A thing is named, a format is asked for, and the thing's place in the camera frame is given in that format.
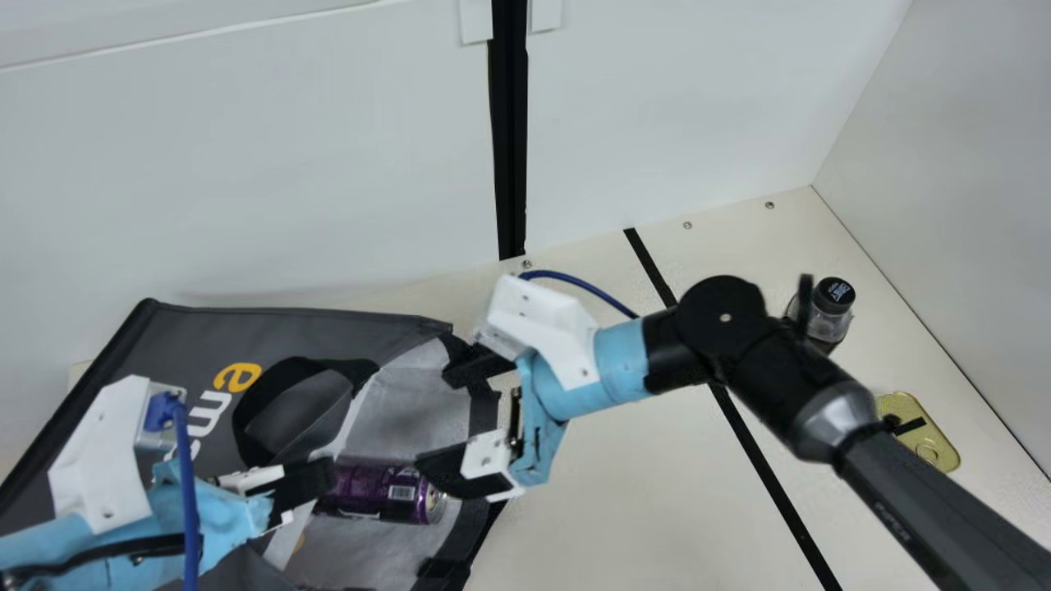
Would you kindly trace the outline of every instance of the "purple can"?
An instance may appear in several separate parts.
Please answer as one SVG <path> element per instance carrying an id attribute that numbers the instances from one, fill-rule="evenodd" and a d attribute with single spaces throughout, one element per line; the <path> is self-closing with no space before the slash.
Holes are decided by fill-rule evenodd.
<path id="1" fill-rule="evenodd" d="M 446 494 L 411 466 L 336 464 L 336 483 L 317 500 L 315 513 L 431 525 L 446 510 Z"/>

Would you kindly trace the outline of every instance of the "bag handle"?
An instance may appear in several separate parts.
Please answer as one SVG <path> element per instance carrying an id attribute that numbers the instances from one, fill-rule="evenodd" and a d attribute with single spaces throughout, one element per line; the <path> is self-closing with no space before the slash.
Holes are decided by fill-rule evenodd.
<path id="1" fill-rule="evenodd" d="M 233 439 L 245 465 L 267 466 L 281 454 L 270 451 L 248 434 L 247 429 L 252 421 L 287 390 L 323 371 L 335 371 L 346 378 L 351 384 L 350 399 L 353 399 L 369 378 L 379 371 L 379 366 L 369 360 L 312 360 L 295 356 L 282 360 L 264 371 L 241 396 L 230 415 Z M 329 408 L 339 404 L 342 400 L 343 396 L 335 396 Z"/>

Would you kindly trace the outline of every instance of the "white floor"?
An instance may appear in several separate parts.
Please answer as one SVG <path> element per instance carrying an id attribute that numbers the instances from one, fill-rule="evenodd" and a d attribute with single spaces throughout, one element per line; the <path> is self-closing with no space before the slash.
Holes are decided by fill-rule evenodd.
<path id="1" fill-rule="evenodd" d="M 811 189 L 638 230 L 677 295 L 733 273 L 763 287 L 777 312 L 800 272 L 848 279 L 857 319 L 836 359 L 877 393 L 919 396 L 963 458 L 952 477 L 1051 546 L 1047 477 Z M 663 307 L 619 232 L 529 259 L 584 277 L 640 313 Z M 341 307 L 444 319 L 467 337 L 495 279 L 521 269 L 506 261 Z M 582 299 L 600 322 L 621 320 Z M 795 460 L 741 411 L 844 589 L 933 589 L 830 468 Z M 469 591 L 821 588 L 704 388 L 575 421 L 552 482 L 508 507 L 473 572 Z"/>

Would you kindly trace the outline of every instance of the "blue cable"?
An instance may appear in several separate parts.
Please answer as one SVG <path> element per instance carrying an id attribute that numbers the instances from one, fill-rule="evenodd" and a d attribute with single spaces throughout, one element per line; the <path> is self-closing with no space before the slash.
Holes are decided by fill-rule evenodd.
<path id="1" fill-rule="evenodd" d="M 197 510 L 197 491 L 193 487 L 193 458 L 190 456 L 190 434 L 187 428 L 186 405 L 174 394 L 168 394 L 168 413 L 176 423 L 176 442 L 179 445 L 179 481 L 183 491 L 183 529 L 186 559 L 183 569 L 183 591 L 197 591 L 198 559 L 201 555 L 201 515 Z"/>
<path id="2" fill-rule="evenodd" d="M 545 271 L 545 270 L 526 271 L 518 276 L 518 279 L 524 281 L 532 281 L 537 278 L 556 279 L 558 281 L 564 281 L 565 283 L 571 283 L 581 289 L 584 289 L 586 291 L 594 293 L 595 295 L 598 295 L 599 298 L 602 299 L 602 301 L 604 301 L 606 304 L 610 304 L 614 308 L 617 308 L 618 310 L 620 310 L 621 313 L 623 313 L 627 318 L 630 319 L 639 318 L 639 314 L 633 312 L 631 308 L 621 304 L 619 301 L 617 301 L 616 298 L 610 295 L 605 291 L 602 291 L 598 287 L 595 287 L 594 285 L 588 283 L 586 281 L 580 278 L 576 278 L 571 274 L 565 274 L 558 271 Z"/>

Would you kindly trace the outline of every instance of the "brass plate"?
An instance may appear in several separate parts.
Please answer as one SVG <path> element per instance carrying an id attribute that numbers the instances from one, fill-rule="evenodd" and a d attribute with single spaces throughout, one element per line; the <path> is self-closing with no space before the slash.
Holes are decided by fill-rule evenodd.
<path id="1" fill-rule="evenodd" d="M 922 460 L 942 472 L 951 472 L 960 467 L 956 448 L 952 447 L 915 396 L 908 392 L 880 396 L 875 401 L 875 409 L 881 417 L 893 414 L 901 419 L 894 436 Z"/>

